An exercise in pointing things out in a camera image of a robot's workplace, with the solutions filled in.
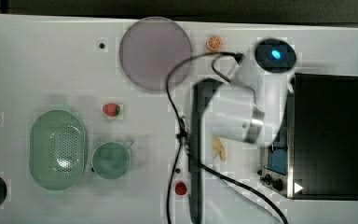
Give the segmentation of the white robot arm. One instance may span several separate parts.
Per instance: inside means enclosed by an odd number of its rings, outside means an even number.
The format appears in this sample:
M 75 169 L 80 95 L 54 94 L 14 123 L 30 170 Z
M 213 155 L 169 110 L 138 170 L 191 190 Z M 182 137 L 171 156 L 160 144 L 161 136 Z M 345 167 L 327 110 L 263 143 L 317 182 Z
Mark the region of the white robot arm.
M 287 222 L 282 211 L 260 191 L 223 175 L 212 161 L 212 138 L 223 137 L 256 147 L 273 144 L 282 127 L 290 79 L 295 75 L 296 52 L 287 42 L 265 38 L 250 47 L 228 84 L 213 78 L 192 89 L 189 144 L 190 218 L 205 223 L 206 174 L 252 192 Z

